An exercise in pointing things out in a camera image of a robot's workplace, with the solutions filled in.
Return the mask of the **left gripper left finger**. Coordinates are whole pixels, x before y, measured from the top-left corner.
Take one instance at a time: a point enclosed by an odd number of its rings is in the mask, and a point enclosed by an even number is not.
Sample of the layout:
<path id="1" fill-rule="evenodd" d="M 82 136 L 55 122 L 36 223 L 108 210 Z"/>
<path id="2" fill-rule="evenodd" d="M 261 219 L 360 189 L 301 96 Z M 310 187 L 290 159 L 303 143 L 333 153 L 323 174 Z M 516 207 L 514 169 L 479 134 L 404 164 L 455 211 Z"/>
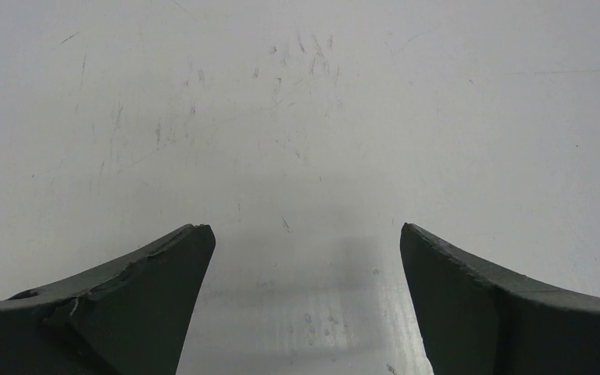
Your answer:
<path id="1" fill-rule="evenodd" d="M 216 246 L 185 225 L 0 300 L 0 374 L 174 374 Z"/>

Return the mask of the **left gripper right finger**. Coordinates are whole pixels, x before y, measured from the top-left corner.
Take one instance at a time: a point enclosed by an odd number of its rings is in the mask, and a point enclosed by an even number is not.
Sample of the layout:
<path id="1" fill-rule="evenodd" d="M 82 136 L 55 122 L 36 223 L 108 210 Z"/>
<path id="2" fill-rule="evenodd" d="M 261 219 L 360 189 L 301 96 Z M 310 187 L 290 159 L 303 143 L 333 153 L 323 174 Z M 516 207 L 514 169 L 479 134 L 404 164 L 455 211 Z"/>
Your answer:
<path id="1" fill-rule="evenodd" d="M 436 374 L 600 374 L 600 298 L 529 278 L 423 228 L 400 253 Z"/>

